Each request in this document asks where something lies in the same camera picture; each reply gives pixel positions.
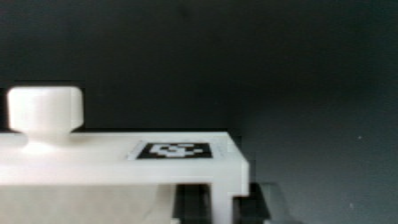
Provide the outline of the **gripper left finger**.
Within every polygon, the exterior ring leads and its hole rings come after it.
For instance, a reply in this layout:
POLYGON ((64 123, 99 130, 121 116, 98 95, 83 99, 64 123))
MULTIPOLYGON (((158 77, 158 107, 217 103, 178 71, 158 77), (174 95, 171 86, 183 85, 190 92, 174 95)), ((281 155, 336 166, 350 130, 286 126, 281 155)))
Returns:
POLYGON ((210 187, 203 184, 176 187, 172 217, 179 224, 211 224, 210 187))

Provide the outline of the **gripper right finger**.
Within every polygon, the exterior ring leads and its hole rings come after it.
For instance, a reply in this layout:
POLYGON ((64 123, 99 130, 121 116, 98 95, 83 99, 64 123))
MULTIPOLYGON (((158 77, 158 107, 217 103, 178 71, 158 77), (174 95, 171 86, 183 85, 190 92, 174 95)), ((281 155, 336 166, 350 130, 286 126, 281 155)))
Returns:
POLYGON ((290 214, 281 186, 272 182, 252 182, 249 196, 233 203, 233 224, 302 224, 290 214))

